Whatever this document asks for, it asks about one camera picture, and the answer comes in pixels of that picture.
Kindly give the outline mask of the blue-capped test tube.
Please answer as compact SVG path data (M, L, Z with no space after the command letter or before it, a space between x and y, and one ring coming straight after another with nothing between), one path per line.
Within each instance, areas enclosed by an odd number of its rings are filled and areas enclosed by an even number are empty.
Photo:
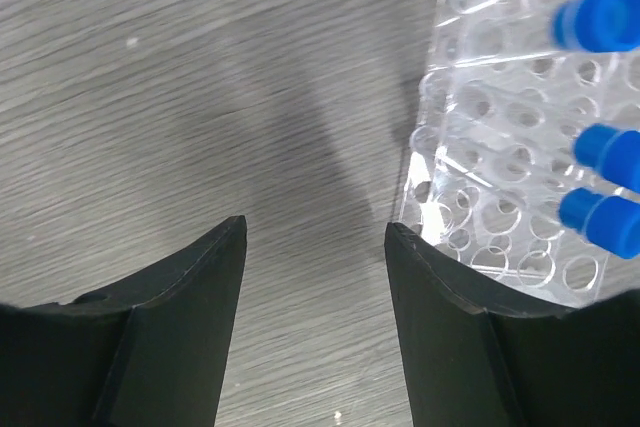
M558 216L565 227L622 259L639 255L639 204L636 202L578 188L563 197Z
M561 50L632 51L639 46L639 0L568 0L552 16L550 37Z
M576 161L602 178L639 192L639 132L596 123L583 130L573 144Z

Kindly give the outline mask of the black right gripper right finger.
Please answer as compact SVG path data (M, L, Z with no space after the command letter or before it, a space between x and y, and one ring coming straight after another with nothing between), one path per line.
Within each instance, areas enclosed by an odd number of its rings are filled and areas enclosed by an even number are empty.
M639 293L583 308L511 289L403 224L385 257L417 426L635 426Z

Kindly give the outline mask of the clear acrylic test tube rack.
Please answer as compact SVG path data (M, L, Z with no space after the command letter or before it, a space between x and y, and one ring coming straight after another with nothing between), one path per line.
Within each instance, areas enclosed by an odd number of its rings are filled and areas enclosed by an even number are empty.
M639 54L558 47L566 1L438 0L400 218L495 281L578 306L639 284L637 260L557 216L577 188L632 197L571 150L596 122L638 128Z

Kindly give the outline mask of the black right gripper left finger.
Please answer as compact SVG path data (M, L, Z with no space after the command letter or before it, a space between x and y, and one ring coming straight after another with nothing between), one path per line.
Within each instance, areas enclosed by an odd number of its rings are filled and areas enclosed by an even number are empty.
M211 426L243 278L247 224L68 304L1 308L5 426Z

